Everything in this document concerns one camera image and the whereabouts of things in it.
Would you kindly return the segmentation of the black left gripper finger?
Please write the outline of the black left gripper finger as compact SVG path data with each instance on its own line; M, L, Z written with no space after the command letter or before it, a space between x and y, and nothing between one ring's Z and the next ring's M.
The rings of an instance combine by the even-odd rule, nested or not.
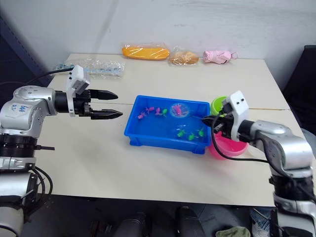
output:
M114 100L118 99L118 96L107 90L90 90L90 98L98 100Z
M116 119L122 115L123 115L122 112L119 112L116 110L109 110L109 109L102 109L98 111L93 110L91 112L91 119L94 119L94 120Z

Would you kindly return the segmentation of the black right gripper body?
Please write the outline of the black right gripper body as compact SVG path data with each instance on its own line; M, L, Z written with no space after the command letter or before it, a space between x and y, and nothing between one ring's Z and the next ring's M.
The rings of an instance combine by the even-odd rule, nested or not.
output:
M234 124L232 113L228 113L224 116L222 116L222 114L217 115L219 115L218 121L220 124L216 127L212 127L212 137L215 137L217 133L221 132L221 136L231 138L232 127Z

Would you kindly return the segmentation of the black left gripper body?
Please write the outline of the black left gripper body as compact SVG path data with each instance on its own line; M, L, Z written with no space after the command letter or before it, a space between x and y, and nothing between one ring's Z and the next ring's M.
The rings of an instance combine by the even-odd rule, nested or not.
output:
M91 116L91 94L90 90L85 90L82 94L76 93L75 98L73 98L74 112L80 117L90 117Z

